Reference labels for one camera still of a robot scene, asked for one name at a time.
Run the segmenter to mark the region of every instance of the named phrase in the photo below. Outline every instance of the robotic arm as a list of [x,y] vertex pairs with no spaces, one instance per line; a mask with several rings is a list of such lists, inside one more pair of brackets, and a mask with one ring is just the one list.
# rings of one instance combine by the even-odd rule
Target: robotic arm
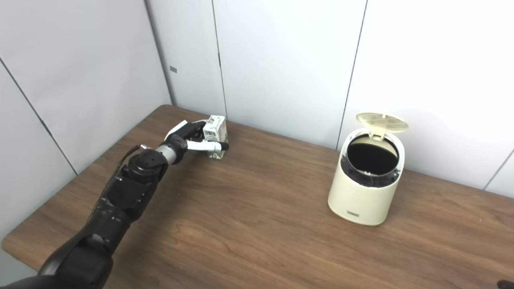
[[[38,275],[0,289],[101,289],[113,267],[112,255],[131,223],[150,202],[169,165],[188,150],[224,151],[228,144],[205,141],[205,121],[181,122],[153,150],[135,146],[122,158],[84,227],[48,257]],[[123,166],[123,161],[135,151]]]

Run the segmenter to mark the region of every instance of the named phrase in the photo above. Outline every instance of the trash can lid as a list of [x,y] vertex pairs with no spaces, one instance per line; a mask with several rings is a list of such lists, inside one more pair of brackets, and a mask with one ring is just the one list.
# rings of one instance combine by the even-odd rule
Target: trash can lid
[[383,113],[360,113],[357,120],[372,129],[372,134],[383,139],[385,132],[399,133],[406,131],[409,125],[399,117]]

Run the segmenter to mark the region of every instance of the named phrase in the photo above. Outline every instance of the wooden table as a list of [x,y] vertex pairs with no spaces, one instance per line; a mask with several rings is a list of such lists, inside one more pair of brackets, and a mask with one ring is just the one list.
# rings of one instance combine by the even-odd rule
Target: wooden table
[[[199,113],[161,106],[3,241],[39,269],[85,223],[133,145]],[[514,279],[514,200],[405,171],[380,226],[327,205],[338,152],[229,122],[222,160],[171,167],[114,255],[106,288],[495,288]]]

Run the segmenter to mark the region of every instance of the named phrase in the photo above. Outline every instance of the white wall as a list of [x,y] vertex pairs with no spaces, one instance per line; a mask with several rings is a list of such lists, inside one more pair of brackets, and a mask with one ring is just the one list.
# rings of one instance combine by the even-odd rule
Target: white wall
[[171,103],[143,1],[2,1],[0,57],[78,172]]
[[5,251],[0,250],[0,286],[35,275],[36,271],[29,266],[16,260]]
[[335,148],[365,0],[214,0],[228,119]]
[[211,0],[146,4],[174,105],[226,115]]
[[500,0],[370,0],[338,148],[362,127],[357,113],[395,114],[411,126],[397,135],[408,169],[484,188],[514,147],[513,11]]

